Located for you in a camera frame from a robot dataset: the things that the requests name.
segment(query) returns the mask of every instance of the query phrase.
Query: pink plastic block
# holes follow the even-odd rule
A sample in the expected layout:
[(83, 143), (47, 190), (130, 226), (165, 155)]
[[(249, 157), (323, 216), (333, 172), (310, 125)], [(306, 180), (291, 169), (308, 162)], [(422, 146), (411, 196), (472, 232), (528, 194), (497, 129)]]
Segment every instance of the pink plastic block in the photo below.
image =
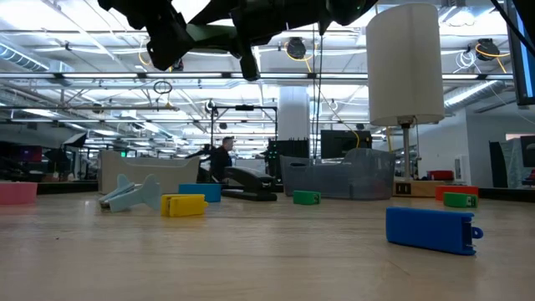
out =
[(33, 204), (37, 198), (37, 183), (0, 183), (0, 205)]

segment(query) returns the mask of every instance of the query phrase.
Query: black cable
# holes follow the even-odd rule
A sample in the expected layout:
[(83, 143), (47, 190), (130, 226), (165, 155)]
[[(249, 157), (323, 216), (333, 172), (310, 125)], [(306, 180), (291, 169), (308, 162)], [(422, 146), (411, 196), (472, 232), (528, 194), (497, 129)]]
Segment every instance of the black cable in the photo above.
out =
[(318, 154), (318, 132), (319, 132), (319, 108), (321, 106), (321, 73), (324, 68), (324, 37), (321, 37), (321, 42), (319, 43), (319, 85), (318, 85), (318, 108), (316, 110), (316, 140), (315, 140), (315, 147), (314, 147), (314, 159), (316, 159), (316, 155)]
[[(316, 26), (315, 24), (312, 25), (312, 43), (313, 43), (313, 52), (312, 52), (312, 73), (313, 73), (313, 99), (314, 99), (314, 106), (312, 111), (312, 116), (316, 113)], [(314, 122), (312, 120), (312, 147), (313, 147), (313, 158), (316, 159), (316, 150), (315, 150), (315, 143), (318, 139), (318, 133), (314, 133)]]
[(527, 39), (524, 37), (524, 35), (518, 30), (518, 28), (515, 26), (515, 24), (512, 22), (511, 18), (507, 16), (507, 13), (505, 10), (503, 10), (500, 3), (498, 3), (497, 0), (491, 0), (492, 4), (496, 7), (497, 11), (502, 15), (502, 18), (505, 20), (507, 25), (509, 25), (509, 28), (515, 33), (517, 38), (526, 46), (527, 50), (532, 54), (532, 56), (535, 57), (535, 48), (527, 41)]

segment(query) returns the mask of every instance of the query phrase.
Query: green plastic block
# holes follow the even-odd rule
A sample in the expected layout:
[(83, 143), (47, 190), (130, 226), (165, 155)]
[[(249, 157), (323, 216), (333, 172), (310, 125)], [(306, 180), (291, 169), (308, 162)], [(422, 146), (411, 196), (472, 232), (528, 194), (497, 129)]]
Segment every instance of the green plastic block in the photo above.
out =
[(298, 205), (318, 205), (321, 203), (321, 193), (314, 191), (294, 191), (293, 203)]
[(444, 193), (444, 205), (455, 208), (477, 208), (477, 196), (464, 193)]

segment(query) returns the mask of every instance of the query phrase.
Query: blue plastic block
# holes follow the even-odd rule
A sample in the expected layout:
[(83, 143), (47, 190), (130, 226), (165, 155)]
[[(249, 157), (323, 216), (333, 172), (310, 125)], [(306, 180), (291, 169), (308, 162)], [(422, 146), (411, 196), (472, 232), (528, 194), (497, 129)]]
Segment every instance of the blue plastic block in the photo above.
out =
[(205, 202), (221, 201), (220, 184), (180, 184), (178, 194), (204, 195)]
[(161, 189), (155, 175), (148, 175), (143, 185), (138, 190), (130, 191), (125, 194), (116, 196), (110, 200), (110, 210), (112, 212), (121, 212), (128, 207), (145, 203), (154, 210), (160, 210)]
[(442, 212), (402, 207), (386, 209), (386, 239), (411, 247), (474, 255), (473, 238), (483, 237), (480, 228), (471, 226), (468, 212)]

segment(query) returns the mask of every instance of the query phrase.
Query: yellow plastic block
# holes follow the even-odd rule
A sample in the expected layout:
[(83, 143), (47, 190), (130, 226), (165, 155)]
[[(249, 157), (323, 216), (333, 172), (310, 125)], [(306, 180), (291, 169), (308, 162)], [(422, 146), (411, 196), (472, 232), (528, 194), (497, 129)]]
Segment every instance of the yellow plastic block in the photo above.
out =
[(204, 195), (164, 195), (161, 198), (163, 217), (187, 217), (204, 214), (208, 203)]
[(173, 197), (177, 197), (177, 196), (180, 196), (178, 194), (175, 194), (175, 195), (163, 195), (161, 196), (161, 215), (163, 217), (168, 217), (169, 216), (169, 201), (171, 200), (171, 198)]

